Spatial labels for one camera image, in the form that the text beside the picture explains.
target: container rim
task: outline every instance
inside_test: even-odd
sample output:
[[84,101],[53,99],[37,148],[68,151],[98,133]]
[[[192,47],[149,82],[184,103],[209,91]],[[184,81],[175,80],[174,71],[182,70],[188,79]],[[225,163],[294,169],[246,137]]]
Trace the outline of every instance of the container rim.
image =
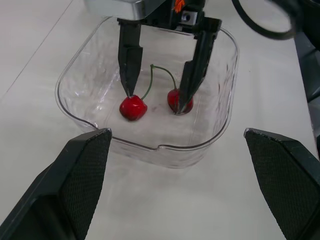
[[[70,113],[65,106],[62,104],[61,98],[60,98],[60,83],[62,82],[62,80],[64,79],[64,76],[66,75],[67,71],[69,70],[69,68],[72,66],[72,64],[74,63],[74,61],[77,59],[78,55],[82,52],[82,50],[85,48],[85,46],[87,45],[87,43],[90,41],[90,39],[93,37],[93,35],[96,33],[96,31],[98,30],[98,28],[108,19],[112,18],[111,16],[105,17],[96,27],[95,29],[92,31],[92,33],[86,38],[86,40],[84,41],[84,43],[81,45],[81,47],[79,48],[79,50],[75,53],[75,55],[72,57],[72,59],[70,60],[70,62],[68,63],[68,65],[64,68],[63,72],[61,73],[61,75],[58,78],[58,81],[55,85],[55,101],[58,105],[58,107],[60,108],[60,110],[69,118],[71,119],[75,119],[79,122],[82,122],[86,125],[89,125],[90,127],[93,128],[93,130],[98,130],[98,126],[92,124],[89,121],[86,121],[84,119],[81,119],[75,115],[73,115],[72,113]],[[235,38],[224,28],[220,28],[220,31],[223,32],[224,34],[226,34],[231,41],[234,43],[235,46],[235,63],[234,63],[234,68],[233,68],[233,76],[232,76],[232,84],[231,84],[231,90],[229,92],[229,97],[228,97],[228,109],[227,109],[227,113],[226,113],[226,117],[224,120],[224,123],[222,125],[222,128],[219,130],[219,132],[214,135],[212,138],[210,138],[207,141],[204,141],[202,143],[199,143],[197,145],[191,145],[191,146],[174,146],[174,145],[169,145],[169,144],[160,144],[157,147],[149,147],[149,146],[145,146],[139,143],[135,143],[132,141],[128,141],[116,136],[112,136],[113,139],[117,140],[118,142],[121,142],[123,144],[126,145],[131,145],[133,147],[139,148],[139,149],[143,149],[143,150],[147,150],[147,151],[158,151],[159,149],[170,149],[173,151],[193,151],[193,150],[197,150],[197,149],[202,149],[205,148],[206,146],[214,143],[219,137],[221,137],[221,135],[225,132],[225,130],[227,129],[230,119],[231,119],[231,113],[232,113],[232,106],[233,106],[233,98],[234,98],[234,88],[236,85],[236,75],[237,75],[237,71],[238,71],[238,57],[239,57],[239,47],[238,44],[235,40]]]

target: white table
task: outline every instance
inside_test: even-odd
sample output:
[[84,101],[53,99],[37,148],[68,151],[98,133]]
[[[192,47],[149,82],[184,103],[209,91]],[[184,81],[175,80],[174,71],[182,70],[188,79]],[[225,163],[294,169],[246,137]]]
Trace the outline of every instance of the white table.
[[[0,2],[0,9],[6,2]],[[254,33],[231,1],[209,0],[206,9],[222,18],[240,48],[229,127],[209,150],[210,157],[187,169],[110,154],[87,240],[285,239],[260,192],[243,133],[252,127],[283,134],[317,156],[294,41]],[[272,19],[262,21],[282,21]],[[66,142],[81,134],[57,107],[54,88],[99,21],[73,0],[1,100],[0,222]]]

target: white surface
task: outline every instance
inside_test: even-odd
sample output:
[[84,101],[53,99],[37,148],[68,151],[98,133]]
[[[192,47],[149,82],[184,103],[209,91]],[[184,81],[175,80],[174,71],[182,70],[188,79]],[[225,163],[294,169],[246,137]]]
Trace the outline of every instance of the white surface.
[[71,0],[0,1],[0,99]]
[[[285,239],[260,192],[243,133],[246,127],[276,132],[317,154],[294,41],[252,32],[231,1],[206,8],[240,48],[228,129],[205,159],[183,170],[110,154],[87,240]],[[81,133],[56,106],[54,87],[99,21],[73,0],[1,102],[0,222]]]

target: cherry stem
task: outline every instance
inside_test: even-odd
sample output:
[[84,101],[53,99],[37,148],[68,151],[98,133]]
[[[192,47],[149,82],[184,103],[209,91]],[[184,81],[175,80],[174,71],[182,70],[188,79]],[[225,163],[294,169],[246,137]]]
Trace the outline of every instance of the cherry stem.
[[150,73],[151,73],[151,77],[150,77],[150,84],[149,84],[149,87],[148,87],[148,90],[145,92],[145,94],[143,95],[143,97],[141,98],[141,100],[145,99],[146,96],[148,95],[148,93],[150,92],[150,89],[151,89],[151,86],[152,86],[152,82],[153,82],[153,79],[154,79],[154,69],[161,69],[161,70],[164,70],[166,71],[172,78],[172,81],[173,81],[173,85],[174,85],[174,89],[176,90],[177,89],[177,85],[176,85],[176,81],[175,81],[175,78],[174,76],[172,75],[172,73],[165,69],[164,67],[161,67],[161,66],[155,66],[153,64],[150,65]]
[[171,76],[171,78],[172,78],[173,85],[174,85],[174,89],[175,89],[175,90],[177,89],[177,85],[176,85],[175,78],[174,78],[174,76],[171,74],[171,72],[169,72],[169,70],[167,70],[167,69],[165,69],[165,68],[163,68],[163,67],[161,67],[161,66],[155,66],[155,65],[153,65],[153,64],[151,64],[150,67],[151,67],[151,68],[161,69],[161,70],[166,71],[166,72]]
[[152,82],[153,82],[153,78],[154,78],[154,70],[153,70],[153,68],[154,68],[154,65],[151,64],[151,65],[150,65],[151,78],[150,78],[149,88],[148,88],[148,90],[145,92],[145,94],[143,95],[143,97],[141,98],[141,100],[145,99],[146,96],[148,95],[148,93],[150,92],[150,89],[151,89],[151,86],[152,86]]

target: robotic arm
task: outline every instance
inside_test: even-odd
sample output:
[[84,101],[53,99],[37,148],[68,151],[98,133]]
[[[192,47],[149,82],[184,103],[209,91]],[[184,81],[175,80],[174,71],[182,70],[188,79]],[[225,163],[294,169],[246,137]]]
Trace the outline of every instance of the robotic arm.
[[[84,0],[89,10],[104,16],[117,17],[120,27],[118,62],[120,79],[128,97],[134,94],[141,70],[143,48],[139,45],[141,25],[193,34],[197,40],[193,59],[186,61],[179,86],[177,113],[203,82],[214,41],[220,30],[221,20],[206,17],[205,0]],[[292,29],[271,32],[253,22],[241,7],[239,0],[232,0],[244,22],[261,35],[284,40],[294,36],[301,22],[297,0],[273,0],[291,19]]]

